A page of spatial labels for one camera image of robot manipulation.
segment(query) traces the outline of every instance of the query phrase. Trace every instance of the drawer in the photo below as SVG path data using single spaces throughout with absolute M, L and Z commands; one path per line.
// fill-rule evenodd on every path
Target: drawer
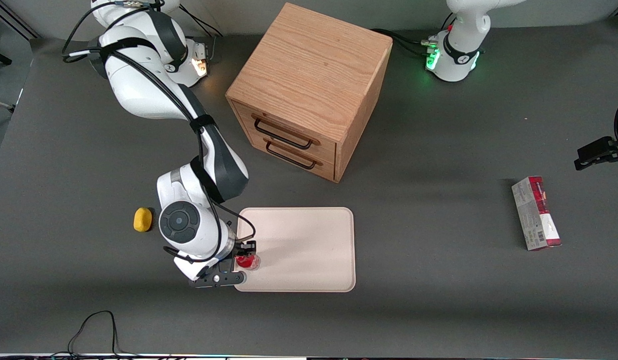
M 308 136 L 301 129 L 293 129 L 282 125 L 272 116 L 256 111 L 238 102 L 232 102 L 242 126 L 248 132 L 252 141 L 258 138 L 275 140 L 275 143 L 285 144 L 293 148 L 295 153 L 305 154 L 316 160 L 333 163 L 336 158 L 336 144 L 322 137 Z
M 290 146 L 286 146 L 283 143 L 279 143 L 267 137 L 254 137 L 253 146 L 284 162 L 309 171 L 309 173 L 314 173 L 332 182 L 334 180 L 335 167 L 330 162 L 311 158 L 304 153 L 300 153 L 295 148 L 291 148 Z

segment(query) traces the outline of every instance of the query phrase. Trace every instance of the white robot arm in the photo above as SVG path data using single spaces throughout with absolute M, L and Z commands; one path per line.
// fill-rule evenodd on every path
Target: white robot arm
M 446 82 L 459 82 L 476 66 L 480 45 L 491 30 L 487 12 L 510 7 L 525 0 L 446 0 L 457 16 L 452 30 L 442 30 L 429 37 L 427 70 Z
M 156 184 L 161 207 L 158 228 L 172 246 L 165 246 L 165 250 L 194 287 L 242 283 L 245 275 L 233 271 L 233 259 L 254 255 L 255 242 L 245 242 L 252 236 L 236 239 L 231 228 L 220 221 L 215 206 L 227 210 L 220 204 L 242 193 L 249 174 L 197 97 L 186 84 L 175 81 L 178 71 L 167 70 L 169 64 L 179 59 L 177 46 L 183 47 L 178 51 L 187 54 L 181 30 L 166 15 L 168 19 L 148 15 L 153 11 L 130 14 L 124 21 L 118 19 L 133 11 L 108 5 L 94 12 L 108 30 L 98 38 L 98 46 L 68 56 L 97 57 L 101 64 L 99 72 L 109 80 L 120 105 L 131 114 L 147 119 L 186 120 L 197 137 L 199 156 L 163 174 Z
M 148 2 L 126 1 L 126 6 L 98 7 L 124 1 L 94 0 L 91 8 L 98 7 L 93 16 L 107 30 L 124 26 L 140 30 L 155 46 L 167 75 L 177 84 L 191 87 L 207 74 L 206 47 L 203 43 L 185 38 L 178 23 L 167 15 L 179 6 L 179 0 L 159 1 L 162 1 L 160 6 Z M 99 41 L 94 45 L 102 46 Z

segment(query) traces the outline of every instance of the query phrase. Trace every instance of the white tray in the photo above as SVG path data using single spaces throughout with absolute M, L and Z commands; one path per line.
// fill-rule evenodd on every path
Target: white tray
M 241 292 L 349 292 L 355 286 L 353 213 L 346 207 L 249 207 L 259 269 L 244 271 Z M 238 238 L 251 227 L 238 221 Z

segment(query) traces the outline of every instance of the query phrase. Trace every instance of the red object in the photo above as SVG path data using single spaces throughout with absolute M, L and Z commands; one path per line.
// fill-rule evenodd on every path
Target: red object
M 236 256 L 235 262 L 239 267 L 247 270 L 257 269 L 260 265 L 260 257 L 258 255 L 251 256 Z

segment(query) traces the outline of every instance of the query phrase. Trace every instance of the green light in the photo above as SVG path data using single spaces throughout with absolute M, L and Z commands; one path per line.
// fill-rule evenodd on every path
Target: green light
M 429 70 L 434 70 L 437 65 L 437 60 L 440 58 L 440 51 L 436 49 L 432 54 L 429 55 L 427 59 L 427 68 Z
M 475 54 L 475 60 L 473 60 L 473 64 L 471 65 L 471 70 L 475 69 L 475 66 L 478 64 L 478 57 L 480 57 L 480 51 Z

